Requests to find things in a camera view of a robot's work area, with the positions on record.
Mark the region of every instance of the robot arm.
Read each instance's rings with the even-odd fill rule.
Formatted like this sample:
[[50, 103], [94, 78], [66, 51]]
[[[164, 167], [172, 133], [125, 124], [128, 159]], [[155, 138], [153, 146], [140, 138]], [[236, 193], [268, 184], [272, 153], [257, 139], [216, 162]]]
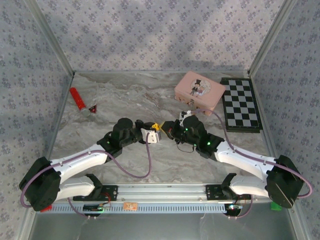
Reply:
[[[304, 182], [299, 177], [277, 166], [266, 164], [266, 162], [275, 163], [299, 173], [288, 157], [262, 156], [237, 146], [233, 146], [232, 149], [223, 138], [208, 133], [204, 124], [189, 111], [182, 112], [180, 118], [175, 121], [165, 121], [161, 129], [177, 144], [193, 145], [195, 150], [206, 159], [231, 164], [255, 175], [255, 177], [238, 176], [230, 173], [222, 183], [222, 190], [228, 197], [232, 194], [265, 196], [282, 207], [292, 208], [303, 186]], [[237, 150], [266, 162], [247, 158], [237, 153]]]
[[96, 144], [76, 154], [47, 160], [45, 157], [37, 159], [19, 184], [24, 190], [35, 175], [45, 168], [51, 167], [34, 179], [25, 191], [25, 196], [35, 211], [45, 209], [53, 202], [73, 196], [97, 197], [101, 193], [102, 184], [93, 175], [87, 174], [80, 178], [72, 176], [94, 166], [116, 158], [122, 149], [130, 144], [140, 142], [145, 144], [158, 143], [160, 133], [154, 122], [144, 123], [141, 120], [133, 122], [128, 118], [121, 118], [114, 125], [112, 132], [107, 133]]
[[[278, 159], [258, 155], [239, 147], [230, 148], [221, 137], [208, 133], [204, 124], [190, 112], [182, 112], [176, 121], [166, 121], [161, 129], [177, 144], [188, 143], [206, 159], [227, 163], [243, 169], [254, 176], [239, 176], [230, 173], [219, 189], [225, 199], [232, 199], [239, 195], [258, 195], [269, 197], [275, 203], [291, 208], [303, 186], [303, 181], [279, 167], [249, 159], [235, 150], [263, 161], [277, 163], [298, 172], [292, 161], [285, 156]], [[24, 191], [27, 183], [39, 175], [43, 169], [51, 169], [39, 175], [26, 189], [25, 196], [35, 211], [40, 211], [54, 201], [73, 196], [89, 196], [97, 199], [103, 185], [93, 175], [87, 174], [80, 178], [71, 178], [88, 168], [102, 165], [116, 158], [122, 149], [132, 143], [158, 143], [160, 132], [154, 122], [143, 123], [141, 120], [133, 122], [128, 118], [121, 118], [114, 125], [113, 130], [88, 149], [61, 159], [48, 161], [41, 157], [35, 161], [30, 170], [19, 184]]]

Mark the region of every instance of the red object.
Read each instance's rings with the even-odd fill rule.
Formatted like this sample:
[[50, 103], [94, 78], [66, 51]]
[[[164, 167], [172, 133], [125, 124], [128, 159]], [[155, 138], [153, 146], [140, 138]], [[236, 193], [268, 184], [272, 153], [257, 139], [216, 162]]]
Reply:
[[77, 89], [75, 87], [70, 88], [70, 93], [75, 101], [75, 104], [78, 106], [79, 110], [86, 108], [84, 101], [82, 100], [81, 96], [79, 95]]
[[42, 210], [40, 211], [40, 213], [43, 213], [43, 212], [46, 212], [46, 211], [50, 211], [50, 210], [52, 210], [52, 205], [47, 206], [46, 208], [42, 209]]
[[97, 112], [97, 104], [89, 108], [90, 113], [95, 114]]

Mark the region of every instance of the gray marble tabletop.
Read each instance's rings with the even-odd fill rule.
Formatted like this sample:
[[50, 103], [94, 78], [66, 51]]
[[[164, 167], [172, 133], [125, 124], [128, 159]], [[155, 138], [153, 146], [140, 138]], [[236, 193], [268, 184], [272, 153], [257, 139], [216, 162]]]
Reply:
[[[219, 82], [222, 77], [243, 77], [239, 74], [203, 73], [203, 76]], [[53, 147], [51, 159], [62, 158], [82, 151], [111, 131], [122, 117], [133, 122], [162, 123], [179, 118], [186, 111], [186, 104], [174, 99], [174, 87], [184, 73], [77, 73], [72, 86], [76, 87], [85, 104], [97, 104], [96, 114], [84, 117], [69, 94]], [[215, 111], [224, 119], [222, 101]], [[207, 131], [224, 137], [223, 129], [213, 115], [198, 115]], [[228, 134], [231, 142], [243, 149], [266, 154], [262, 136], [258, 133]], [[180, 144], [185, 151], [192, 147]], [[144, 179], [132, 178], [123, 173], [114, 162], [92, 167], [85, 172], [95, 174], [102, 183], [220, 183], [228, 173], [247, 175], [234, 166], [200, 157], [197, 152], [179, 151], [174, 141], [162, 135], [162, 140], [150, 145], [152, 173]], [[143, 176], [148, 171], [146, 146], [132, 144], [117, 157], [119, 163], [132, 174]]]

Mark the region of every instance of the black and white chessboard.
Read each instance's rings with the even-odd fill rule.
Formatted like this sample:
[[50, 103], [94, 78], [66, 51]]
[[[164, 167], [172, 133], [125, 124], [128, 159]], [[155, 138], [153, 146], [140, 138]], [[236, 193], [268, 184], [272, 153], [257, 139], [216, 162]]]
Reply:
[[262, 130], [258, 105], [251, 79], [222, 78], [222, 97], [228, 132], [259, 133]]

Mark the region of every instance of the enclosure wall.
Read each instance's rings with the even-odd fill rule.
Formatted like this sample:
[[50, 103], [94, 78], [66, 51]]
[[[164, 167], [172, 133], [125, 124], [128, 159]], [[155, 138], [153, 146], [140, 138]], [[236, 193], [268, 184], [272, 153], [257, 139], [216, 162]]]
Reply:
[[0, 1], [0, 239], [24, 210], [18, 184], [47, 153], [71, 80], [22, 0]]
[[246, 70], [284, 0], [38, 0], [75, 71]]
[[320, 239], [320, 3], [299, 0], [255, 76], [278, 153], [314, 186], [301, 201]]

